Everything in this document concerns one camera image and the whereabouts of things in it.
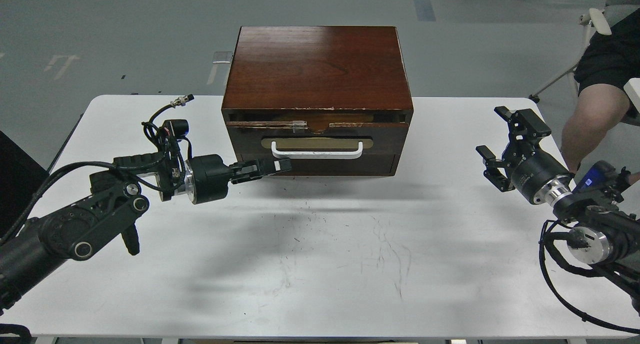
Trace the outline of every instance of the wooden lid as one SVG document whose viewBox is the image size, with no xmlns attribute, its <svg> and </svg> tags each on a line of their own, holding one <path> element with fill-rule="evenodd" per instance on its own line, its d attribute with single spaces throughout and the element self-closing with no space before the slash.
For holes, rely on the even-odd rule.
<svg viewBox="0 0 640 344">
<path fill-rule="evenodd" d="M 395 27 L 242 27 L 222 109 L 412 111 Z"/>
</svg>

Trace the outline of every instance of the cable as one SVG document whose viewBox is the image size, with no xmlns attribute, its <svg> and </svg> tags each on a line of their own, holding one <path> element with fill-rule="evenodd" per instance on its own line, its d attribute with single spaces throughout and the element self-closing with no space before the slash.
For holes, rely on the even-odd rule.
<svg viewBox="0 0 640 344">
<path fill-rule="evenodd" d="M 193 156 L 193 154 L 192 154 L 192 152 L 191 152 L 191 151 L 192 151 L 192 150 L 191 150 L 191 149 L 192 149 L 192 142 L 191 142 L 189 139 L 187 139 L 187 137 L 186 137 L 186 136 L 185 136 L 185 137 L 183 137 L 182 139 L 183 139 L 183 140 L 185 140 L 185 141 L 189 144 L 189 145 L 187 146 L 187 159 L 188 159 L 188 160 L 193 159 L 193 157 L 194 157 L 194 156 Z"/>
<path fill-rule="evenodd" d="M 155 112 L 155 114 L 151 115 L 151 118 L 149 119 L 149 121 L 144 121 L 142 122 L 142 126 L 143 129 L 142 131 L 144 132 L 144 136 L 146 136 L 146 138 L 151 141 L 151 143 L 153 143 L 153 145 L 155 145 L 156 148 L 158 148 L 158 150 L 160 150 L 160 143 L 158 142 L 158 131 L 160 129 L 158 129 L 158 127 L 156 125 L 154 125 L 154 120 L 162 113 L 164 113 L 164 111 L 166 111 L 167 109 L 171 109 L 172 107 L 174 107 L 174 105 L 172 104 L 167 104 L 165 106 L 163 106 L 162 108 L 160 108 L 158 111 Z"/>
<path fill-rule="evenodd" d="M 32 340 L 32 333 L 26 326 L 18 324 L 0 324 L 0 334 L 16 334 L 20 337 L 20 344 L 28 344 Z"/>
<path fill-rule="evenodd" d="M 109 162 L 102 162 L 102 161 L 80 161 L 80 162 L 74 162 L 72 164 L 67 164 L 65 166 L 62 166 L 61 168 L 59 168 L 59 169 L 55 170 L 53 173 L 51 173 L 51 175 L 48 178 L 45 179 L 45 181 L 42 183 L 42 185 L 40 185 L 39 189 L 33 194 L 32 199 L 28 203 L 28 205 L 25 208 L 25 210 L 23 210 L 23 213 L 18 217 L 18 219 L 16 219 L 16 221 L 14 221 L 13 225 L 9 228 L 9 230 L 2 237 L 2 239 L 0 239 L 0 246 L 5 244 L 8 240 L 16 237 L 16 235 L 19 232 L 19 229 L 23 226 L 23 224 L 24 224 L 24 222 L 26 220 L 26 217 L 30 214 L 31 210 L 34 208 L 34 206 L 38 202 L 38 200 L 40 198 L 42 198 L 42 195 L 44 195 L 44 193 L 48 189 L 50 189 L 50 187 L 53 186 L 53 184 L 55 184 L 55 182 L 60 180 L 60 178 L 62 178 L 63 176 L 67 175 L 68 173 L 71 173 L 71 171 L 76 170 L 78 168 L 82 168 L 84 166 L 97 166 L 99 168 L 106 168 L 106 169 L 109 169 L 109 170 L 118 171 L 119 173 L 123 173 L 123 174 L 129 176 L 130 178 L 132 178 L 133 180 L 135 180 L 136 182 L 139 182 L 140 184 L 142 184 L 142 185 L 144 185 L 146 187 L 149 187 L 150 189 L 153 189 L 155 191 L 163 191 L 159 187 L 154 186 L 153 184 L 150 184 L 150 183 L 142 180 L 137 175 L 133 175 L 131 173 L 128 173 L 128 170 L 143 170 L 143 169 L 146 169 L 146 168 L 150 168 L 150 167 L 153 167 L 156 164 L 160 163 L 164 159 L 165 158 L 163 156 L 161 159 L 158 159 L 157 161 L 152 162 L 150 164 L 146 164 L 146 165 L 142 165 L 142 166 L 135 166 L 135 167 L 115 166 L 113 164 L 110 164 Z"/>
<path fill-rule="evenodd" d="M 563 223 L 561 220 L 558 220 L 558 225 L 562 226 L 563 228 L 567 228 L 569 230 L 571 230 L 574 227 L 570 227 L 569 225 L 567 225 L 566 223 Z"/>
<path fill-rule="evenodd" d="M 549 227 L 549 229 L 547 230 L 547 225 L 549 223 L 553 223 L 551 225 L 551 227 Z M 566 301 L 556 290 L 555 286 L 553 286 L 553 283 L 551 282 L 551 278 L 549 276 L 549 272 L 546 270 L 547 265 L 545 264 L 545 260 L 546 260 L 546 256 L 545 256 L 545 244 L 544 244 L 544 237 L 548 234 L 551 233 L 551 231 L 553 230 L 553 228 L 558 225 L 558 221 L 553 221 L 553 220 L 547 220 L 545 221 L 545 223 L 542 225 L 542 232 L 540 233 L 540 241 L 538 242 L 539 244 L 539 251 L 538 251 L 538 259 L 539 259 L 539 263 L 540 263 L 540 270 L 542 271 L 542 276 L 544 277 L 544 281 L 547 283 L 549 289 L 551 289 L 551 292 L 553 293 L 553 295 L 555 295 L 555 297 L 558 299 L 558 301 L 560 301 L 560 303 L 562 303 L 562 305 L 564 305 L 567 309 L 569 309 L 569 311 L 573 312 L 573 314 L 576 314 L 580 317 L 580 319 L 582 319 L 583 321 L 589 321 L 592 324 L 598 325 L 598 326 L 602 326 L 603 328 L 607 328 L 607 329 L 612 329 L 612 330 L 619 330 L 619 331 L 624 331 L 624 332 L 630 332 L 633 334 L 640 334 L 640 329 L 637 328 L 628 328 L 626 326 L 619 326 L 619 325 L 615 325 L 612 323 L 609 323 L 607 321 L 598 319 L 597 317 L 591 316 L 589 314 L 587 314 L 586 312 L 583 312 L 581 310 L 579 310 L 578 308 L 574 307 L 573 305 L 571 305 L 568 301 Z"/>
</svg>

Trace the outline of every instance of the silver metal joint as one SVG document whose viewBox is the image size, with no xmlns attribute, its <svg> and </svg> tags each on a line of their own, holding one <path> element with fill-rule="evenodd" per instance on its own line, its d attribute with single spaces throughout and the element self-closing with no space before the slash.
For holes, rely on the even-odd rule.
<svg viewBox="0 0 640 344">
<path fill-rule="evenodd" d="M 191 164 L 188 160 L 185 162 L 185 180 L 184 180 L 184 190 L 189 196 L 189 200 L 192 203 L 196 202 L 197 192 L 196 192 L 196 181 L 193 177 L 193 169 L 191 168 Z"/>
<path fill-rule="evenodd" d="M 133 200 L 133 207 L 137 211 L 145 211 L 148 208 L 147 200 L 143 198 L 137 198 Z"/>
<path fill-rule="evenodd" d="M 82 241 L 78 244 L 75 244 L 73 251 L 75 252 L 76 256 L 78 256 L 81 259 L 84 259 L 85 257 L 89 257 L 91 256 L 92 253 L 94 253 L 94 248 L 93 246 L 91 246 L 91 244 L 87 243 L 86 241 Z"/>
<path fill-rule="evenodd" d="M 606 260 L 613 252 L 613 247 L 605 234 L 587 227 L 572 228 L 571 233 L 577 234 L 587 243 L 586 248 L 571 248 L 571 254 L 585 264 L 597 264 Z"/>
<path fill-rule="evenodd" d="M 140 192 L 138 186 L 135 184 L 129 184 L 126 186 L 126 193 L 129 195 L 137 195 Z"/>
<path fill-rule="evenodd" d="M 569 189 L 570 180 L 571 177 L 568 175 L 559 175 L 549 180 L 549 182 L 543 185 L 533 196 L 535 205 L 546 202 L 551 205 L 551 207 L 554 207 L 560 199 L 572 195 L 573 193 Z"/>
<path fill-rule="evenodd" d="M 185 106 L 187 102 L 190 102 L 191 100 L 193 100 L 193 98 L 194 98 L 193 95 L 178 96 L 176 99 L 172 100 L 169 104 L 173 107 Z"/>
</svg>

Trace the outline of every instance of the screw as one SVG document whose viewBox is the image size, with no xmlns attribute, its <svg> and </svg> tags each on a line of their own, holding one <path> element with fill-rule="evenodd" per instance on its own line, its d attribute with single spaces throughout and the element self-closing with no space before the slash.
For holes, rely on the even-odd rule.
<svg viewBox="0 0 640 344">
<path fill-rule="evenodd" d="M 135 184 L 129 184 L 126 186 L 126 193 L 129 195 L 137 195 L 140 192 L 138 186 Z"/>
</svg>

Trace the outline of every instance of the chair leg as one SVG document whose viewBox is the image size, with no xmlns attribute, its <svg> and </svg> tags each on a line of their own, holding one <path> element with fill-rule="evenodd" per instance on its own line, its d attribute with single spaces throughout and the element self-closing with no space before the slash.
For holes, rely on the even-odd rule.
<svg viewBox="0 0 640 344">
<path fill-rule="evenodd" d="M 542 85 L 542 88 L 540 88 L 539 90 L 537 90 L 534 94 L 532 94 L 531 96 L 537 96 L 539 95 L 541 92 L 543 92 L 544 90 L 546 90 L 549 86 L 553 85 L 556 83 L 556 81 L 562 79 L 562 77 L 564 77 L 565 75 L 571 73 L 574 71 L 574 69 L 576 68 L 576 66 L 572 66 L 571 68 L 569 68 L 569 70 L 564 70 L 562 73 L 560 73 L 559 75 L 555 76 L 554 79 L 551 79 L 549 81 L 547 81 L 544 85 Z"/>
</svg>

